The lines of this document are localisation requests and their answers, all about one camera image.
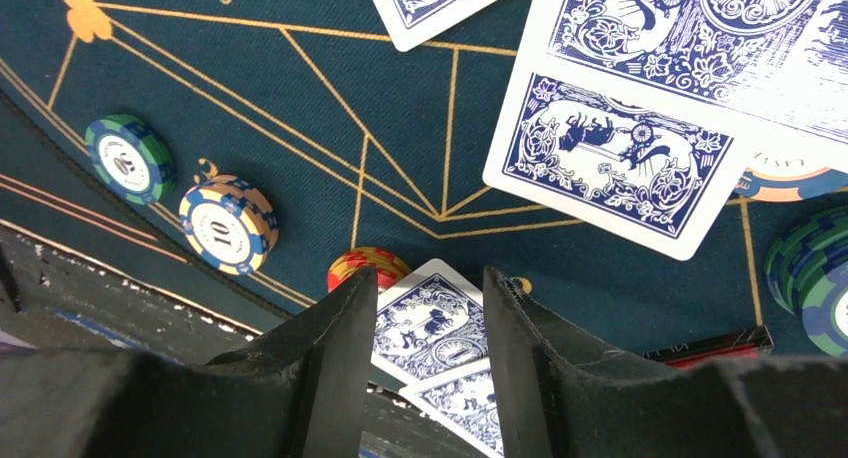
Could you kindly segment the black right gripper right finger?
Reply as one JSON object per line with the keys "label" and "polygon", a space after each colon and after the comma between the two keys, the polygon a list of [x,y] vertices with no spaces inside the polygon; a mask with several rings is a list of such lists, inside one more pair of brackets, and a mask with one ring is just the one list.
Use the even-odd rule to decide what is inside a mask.
{"label": "black right gripper right finger", "polygon": [[508,457],[843,457],[847,363],[712,358],[687,370],[610,345],[484,271]]}

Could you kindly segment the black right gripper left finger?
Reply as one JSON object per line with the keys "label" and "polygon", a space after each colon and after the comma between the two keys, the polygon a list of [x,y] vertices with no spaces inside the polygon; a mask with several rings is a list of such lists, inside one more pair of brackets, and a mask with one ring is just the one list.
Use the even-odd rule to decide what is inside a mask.
{"label": "black right gripper left finger", "polygon": [[377,273],[203,366],[125,349],[1,357],[5,457],[354,457]]}

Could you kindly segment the dealer seat card two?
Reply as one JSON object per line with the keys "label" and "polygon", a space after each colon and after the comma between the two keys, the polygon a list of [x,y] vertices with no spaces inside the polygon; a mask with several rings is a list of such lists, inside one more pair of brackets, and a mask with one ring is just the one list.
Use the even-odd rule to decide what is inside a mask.
{"label": "dealer seat card two", "polygon": [[504,455],[489,359],[407,385],[399,394],[485,456]]}

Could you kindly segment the dealer seat card one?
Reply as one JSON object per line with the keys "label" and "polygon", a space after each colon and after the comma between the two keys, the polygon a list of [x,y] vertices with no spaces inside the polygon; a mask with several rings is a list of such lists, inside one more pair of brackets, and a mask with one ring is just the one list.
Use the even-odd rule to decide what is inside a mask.
{"label": "dealer seat card one", "polygon": [[489,354],[482,292],[439,258],[381,293],[371,363],[405,385]]}

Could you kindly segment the orange poker chip stack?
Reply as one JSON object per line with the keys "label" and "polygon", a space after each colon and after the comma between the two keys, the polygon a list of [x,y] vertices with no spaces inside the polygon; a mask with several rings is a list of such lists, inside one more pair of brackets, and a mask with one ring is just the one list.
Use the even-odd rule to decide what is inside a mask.
{"label": "orange poker chip stack", "polygon": [[329,267],[326,275],[327,291],[331,292],[360,268],[376,269],[379,292],[395,286],[411,272],[397,254],[380,247],[360,246],[340,255]]}

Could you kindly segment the purple white poker chip stack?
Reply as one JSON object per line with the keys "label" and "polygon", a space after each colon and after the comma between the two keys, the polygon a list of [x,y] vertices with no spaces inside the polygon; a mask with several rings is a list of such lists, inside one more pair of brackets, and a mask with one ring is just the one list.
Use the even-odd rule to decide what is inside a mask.
{"label": "purple white poker chip stack", "polygon": [[280,223],[270,201],[235,175],[218,175],[189,188],[178,214],[191,248],[231,275],[259,270],[279,240]]}

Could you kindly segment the green poker chip stack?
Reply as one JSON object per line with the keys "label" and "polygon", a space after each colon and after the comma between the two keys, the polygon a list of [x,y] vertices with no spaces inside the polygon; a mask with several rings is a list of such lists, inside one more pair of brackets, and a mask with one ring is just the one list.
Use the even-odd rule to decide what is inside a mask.
{"label": "green poker chip stack", "polygon": [[138,117],[117,113],[94,120],[85,143],[96,174],[120,198],[149,205],[174,190],[175,161],[164,140]]}

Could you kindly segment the dealt card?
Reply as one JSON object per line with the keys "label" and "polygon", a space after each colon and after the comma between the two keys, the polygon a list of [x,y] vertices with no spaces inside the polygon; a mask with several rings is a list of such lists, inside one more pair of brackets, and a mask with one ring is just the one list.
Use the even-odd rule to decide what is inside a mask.
{"label": "dealt card", "polygon": [[519,51],[590,91],[847,167],[847,0],[532,0]]}

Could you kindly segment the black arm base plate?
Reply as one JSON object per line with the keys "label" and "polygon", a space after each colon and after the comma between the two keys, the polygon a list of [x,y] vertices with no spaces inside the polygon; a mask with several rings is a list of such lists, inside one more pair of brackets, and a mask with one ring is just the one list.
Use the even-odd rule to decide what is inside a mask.
{"label": "black arm base plate", "polygon": [[[1,230],[1,329],[40,346],[116,346],[205,363],[259,334],[45,240]],[[363,457],[477,457],[479,451],[381,386],[366,387]]]}

